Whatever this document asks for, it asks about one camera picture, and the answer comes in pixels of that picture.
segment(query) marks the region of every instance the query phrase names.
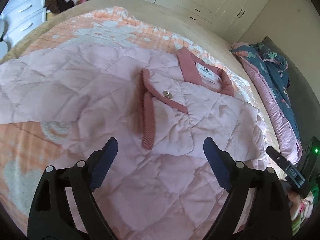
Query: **bed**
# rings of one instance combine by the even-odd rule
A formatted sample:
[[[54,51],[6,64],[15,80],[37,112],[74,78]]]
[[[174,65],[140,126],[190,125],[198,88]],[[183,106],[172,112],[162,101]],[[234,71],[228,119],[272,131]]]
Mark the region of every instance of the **bed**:
[[[118,32],[111,35],[99,31],[103,29],[106,18],[118,21],[117,25],[113,26]],[[128,18],[129,23],[124,24],[123,19],[127,21]],[[122,29],[128,24],[142,28],[130,31]],[[241,63],[229,52],[230,45],[215,34],[195,25],[192,20],[155,4],[142,0],[88,1],[39,26],[13,47],[1,63],[39,49],[55,48],[72,42],[85,44],[88,41],[102,45],[113,41],[123,46],[157,48],[169,53],[189,47],[193,54],[206,63],[225,70],[234,89],[248,103],[260,110],[266,125],[266,143],[279,151],[275,131],[266,109]],[[61,142],[68,135],[71,126],[71,123],[55,122],[0,125],[0,165],[3,171],[0,175],[0,201],[24,233],[27,231],[28,212],[41,174],[46,166],[66,154],[62,151]],[[283,172],[271,159],[266,157],[264,161],[276,170],[280,178],[284,177]],[[198,239],[205,230],[202,228],[196,232],[194,239]]]

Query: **drawer handle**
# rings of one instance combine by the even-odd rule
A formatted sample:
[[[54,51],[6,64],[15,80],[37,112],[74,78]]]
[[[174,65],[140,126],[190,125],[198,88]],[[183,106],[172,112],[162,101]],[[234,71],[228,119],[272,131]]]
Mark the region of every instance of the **drawer handle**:
[[[24,9],[22,9],[22,10],[19,10],[18,13],[23,12],[23,11],[25,11],[25,10],[28,10],[28,9],[31,8],[31,7],[32,7],[32,4],[30,4],[27,8],[24,8]]]
[[[237,14],[237,16],[239,16],[241,12],[242,12],[242,9],[241,9],[241,11]]]
[[[29,25],[28,25],[27,27],[21,29],[20,31],[23,32],[23,31],[25,31],[26,29],[30,28],[32,25],[33,25],[33,23],[29,23]]]

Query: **blue floral blanket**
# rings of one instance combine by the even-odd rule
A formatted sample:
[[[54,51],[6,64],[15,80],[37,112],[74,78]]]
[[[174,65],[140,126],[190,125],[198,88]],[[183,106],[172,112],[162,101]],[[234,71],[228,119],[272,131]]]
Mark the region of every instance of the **blue floral blanket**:
[[[245,58],[249,63],[257,67],[270,87],[280,109],[292,126],[296,138],[300,140],[297,123],[287,93],[289,86],[287,61],[262,43],[251,44],[250,46],[243,45],[231,50],[231,52]]]

